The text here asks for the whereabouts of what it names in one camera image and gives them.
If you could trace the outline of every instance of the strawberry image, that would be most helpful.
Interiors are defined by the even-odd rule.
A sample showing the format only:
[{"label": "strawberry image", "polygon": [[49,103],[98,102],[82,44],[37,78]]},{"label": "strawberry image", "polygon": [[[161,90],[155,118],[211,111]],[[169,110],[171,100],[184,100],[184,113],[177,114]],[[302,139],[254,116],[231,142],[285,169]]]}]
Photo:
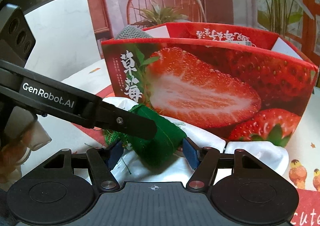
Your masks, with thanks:
[{"label": "strawberry image", "polygon": [[270,141],[285,147],[296,130],[301,117],[284,109],[266,109],[231,132],[231,141]]},{"label": "strawberry image", "polygon": [[316,71],[303,65],[268,55],[228,50],[226,57],[231,75],[248,83],[269,107],[274,101],[290,102],[296,97],[310,95]]},{"label": "strawberry image", "polygon": [[261,99],[248,84],[214,69],[179,47],[151,55],[146,68],[150,103],[161,115],[200,128],[218,128],[251,118]]}]

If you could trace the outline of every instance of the green fabric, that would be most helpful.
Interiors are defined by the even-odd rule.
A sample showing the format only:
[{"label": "green fabric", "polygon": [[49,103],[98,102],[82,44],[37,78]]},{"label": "green fabric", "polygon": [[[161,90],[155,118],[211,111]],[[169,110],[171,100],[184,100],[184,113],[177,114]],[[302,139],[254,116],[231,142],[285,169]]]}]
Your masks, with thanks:
[{"label": "green fabric", "polygon": [[131,143],[137,155],[150,166],[160,166],[177,150],[182,144],[182,140],[187,137],[185,132],[178,126],[143,104],[135,105],[130,112],[152,119],[157,125],[155,137],[152,140],[144,140],[113,132],[108,141],[113,142],[120,137],[124,144]]}]

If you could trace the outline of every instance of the screw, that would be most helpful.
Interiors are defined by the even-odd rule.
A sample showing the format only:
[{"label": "screw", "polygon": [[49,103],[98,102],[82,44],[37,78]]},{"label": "screw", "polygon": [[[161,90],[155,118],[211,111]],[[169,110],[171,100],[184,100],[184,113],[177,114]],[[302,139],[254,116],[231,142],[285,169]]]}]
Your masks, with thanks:
[{"label": "screw", "polygon": [[121,117],[118,117],[118,118],[116,119],[116,121],[117,121],[117,123],[118,123],[119,125],[122,125],[122,124],[123,124],[123,118],[121,118]]},{"label": "screw", "polygon": [[116,186],[117,186],[117,184],[114,181],[104,181],[101,183],[101,187],[103,187],[105,189],[112,189]]},{"label": "screw", "polygon": [[193,189],[201,189],[204,187],[204,182],[202,181],[191,181],[189,186]]}]

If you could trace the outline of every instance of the gray cloth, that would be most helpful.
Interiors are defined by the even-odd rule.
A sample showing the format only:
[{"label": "gray cloth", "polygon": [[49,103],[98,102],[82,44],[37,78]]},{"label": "gray cloth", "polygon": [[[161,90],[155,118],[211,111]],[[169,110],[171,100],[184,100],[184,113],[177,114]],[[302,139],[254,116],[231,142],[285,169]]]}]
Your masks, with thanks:
[{"label": "gray cloth", "polygon": [[133,38],[152,38],[151,35],[148,35],[146,32],[141,29],[127,25],[121,30],[121,32],[115,37],[115,39],[133,39]]},{"label": "gray cloth", "polygon": [[0,226],[12,226],[17,223],[9,212],[6,198],[7,193],[0,189]]}]

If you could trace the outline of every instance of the orange cartoon bird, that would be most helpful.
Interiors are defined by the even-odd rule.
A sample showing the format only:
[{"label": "orange cartoon bird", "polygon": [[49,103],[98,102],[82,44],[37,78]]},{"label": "orange cartoon bird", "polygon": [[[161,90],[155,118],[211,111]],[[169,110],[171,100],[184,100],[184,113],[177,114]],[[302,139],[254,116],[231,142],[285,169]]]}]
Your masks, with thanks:
[{"label": "orange cartoon bird", "polygon": [[307,170],[299,162],[299,160],[292,160],[290,163],[289,178],[298,189],[305,189]]},{"label": "orange cartoon bird", "polygon": [[320,171],[319,169],[315,169],[313,171],[313,186],[320,192]]}]

